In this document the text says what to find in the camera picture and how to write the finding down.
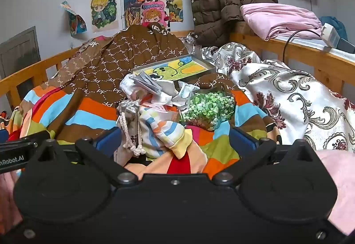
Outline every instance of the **grey door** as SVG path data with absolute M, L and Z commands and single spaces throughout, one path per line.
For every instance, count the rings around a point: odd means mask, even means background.
M 0 76 L 2 79 L 38 61 L 40 61 L 40 55 L 35 27 L 0 44 Z M 31 79 L 17 86 L 21 100 L 32 88 Z

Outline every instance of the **plastic bag of green beads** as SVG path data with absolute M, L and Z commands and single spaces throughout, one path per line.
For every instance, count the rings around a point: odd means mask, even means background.
M 235 101 L 232 94 L 218 91 L 216 88 L 196 90 L 189 100 L 188 107 L 180 111 L 181 123 L 214 131 L 219 128 L 221 122 L 232 117 L 234 109 Z

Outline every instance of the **yellow and blue painting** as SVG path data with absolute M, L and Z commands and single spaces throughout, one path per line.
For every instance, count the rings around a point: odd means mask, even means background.
M 207 68 L 192 60 L 191 56 L 158 64 L 145 69 L 144 72 L 153 79 L 180 80 L 203 71 Z

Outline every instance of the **folded pink blanket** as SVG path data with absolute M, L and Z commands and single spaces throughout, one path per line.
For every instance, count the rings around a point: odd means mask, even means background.
M 297 30 L 309 29 L 321 34 L 322 23 L 307 9 L 275 3 L 246 4 L 240 7 L 244 20 L 263 40 L 291 36 Z M 294 37 L 319 39 L 311 32 L 299 32 Z
M 329 216 L 344 234 L 355 229 L 355 154 L 341 150 L 316 151 L 338 188 L 338 198 Z

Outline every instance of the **wooden bed rail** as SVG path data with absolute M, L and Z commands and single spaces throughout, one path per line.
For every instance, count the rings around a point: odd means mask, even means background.
M 285 42 L 277 39 L 264 41 L 258 36 L 232 33 L 230 41 L 238 42 L 261 56 L 263 50 L 277 54 L 282 61 Z M 315 78 L 330 90 L 341 93 L 344 82 L 355 86 L 355 63 L 326 51 L 317 50 L 296 43 L 289 43 L 285 53 L 285 64 L 289 59 L 314 67 Z
M 171 33 L 176 37 L 186 37 L 189 32 L 191 31 L 176 31 Z M 32 79 L 34 87 L 46 82 L 48 80 L 46 69 L 55 65 L 58 71 L 62 67 L 62 61 L 69 59 L 78 50 L 79 47 L 59 53 L 0 80 L 0 96 L 9 93 L 10 106 L 18 106 L 21 103 L 21 98 L 17 91 L 17 85 L 20 85 L 28 79 Z

